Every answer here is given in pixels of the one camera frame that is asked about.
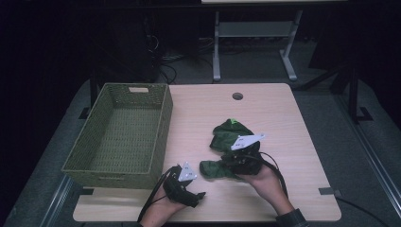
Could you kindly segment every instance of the green fabric item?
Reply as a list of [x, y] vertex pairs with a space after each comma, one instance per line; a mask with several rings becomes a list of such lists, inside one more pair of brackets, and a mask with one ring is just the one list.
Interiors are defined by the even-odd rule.
[[[231, 146], [239, 135], [253, 135], [253, 132], [248, 130], [244, 125], [236, 121], [235, 119], [227, 119], [223, 124], [213, 129], [212, 143], [210, 148], [229, 154], [233, 152]], [[213, 178], [234, 178], [237, 177], [230, 169], [222, 165], [221, 161], [201, 161], [200, 162], [200, 173], [206, 179]]]
[[253, 135], [244, 125], [234, 119], [227, 119], [223, 124], [213, 129], [212, 143], [210, 148], [220, 152], [231, 152], [231, 146], [239, 135]]

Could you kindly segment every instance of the green wicker basket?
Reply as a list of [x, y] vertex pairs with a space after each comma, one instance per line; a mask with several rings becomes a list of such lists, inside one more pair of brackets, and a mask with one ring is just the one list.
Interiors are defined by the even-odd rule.
[[172, 107], [166, 84], [106, 83], [62, 171], [83, 186], [153, 188]]

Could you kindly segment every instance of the wooden tabletop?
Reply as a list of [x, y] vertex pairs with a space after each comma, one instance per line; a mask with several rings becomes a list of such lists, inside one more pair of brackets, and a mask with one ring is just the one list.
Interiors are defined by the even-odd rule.
[[[307, 220], [340, 219], [333, 195], [321, 195], [330, 187], [305, 122], [286, 84], [210, 84], [170, 86], [174, 107], [166, 145], [164, 171], [188, 162], [199, 173], [200, 161], [220, 159], [209, 148], [212, 130], [228, 118], [254, 133], [264, 132], [260, 151], [271, 155], [286, 180], [289, 199]], [[243, 99], [233, 99], [241, 93]], [[247, 183], [232, 179], [206, 180], [201, 174], [187, 190], [206, 192], [196, 208], [187, 207], [171, 221], [273, 221], [276, 214]], [[81, 195], [77, 221], [135, 221], [149, 190], [95, 188]]]

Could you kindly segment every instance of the sleeve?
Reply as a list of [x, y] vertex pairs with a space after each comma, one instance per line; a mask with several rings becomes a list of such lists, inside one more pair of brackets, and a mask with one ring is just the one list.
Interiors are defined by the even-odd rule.
[[139, 222], [134, 222], [133, 227], [144, 227]]
[[276, 218], [280, 227], [308, 227], [309, 223], [305, 220], [300, 209], [293, 210]]

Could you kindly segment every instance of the left hand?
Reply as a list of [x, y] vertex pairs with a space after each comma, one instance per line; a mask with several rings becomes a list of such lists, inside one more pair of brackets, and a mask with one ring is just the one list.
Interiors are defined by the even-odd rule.
[[183, 210], [186, 207], [184, 204], [171, 201], [166, 196], [166, 192], [162, 185], [160, 186], [159, 190], [157, 190], [153, 200], [156, 202], [148, 208], [140, 222], [144, 227], [160, 227], [164, 225], [175, 213]]

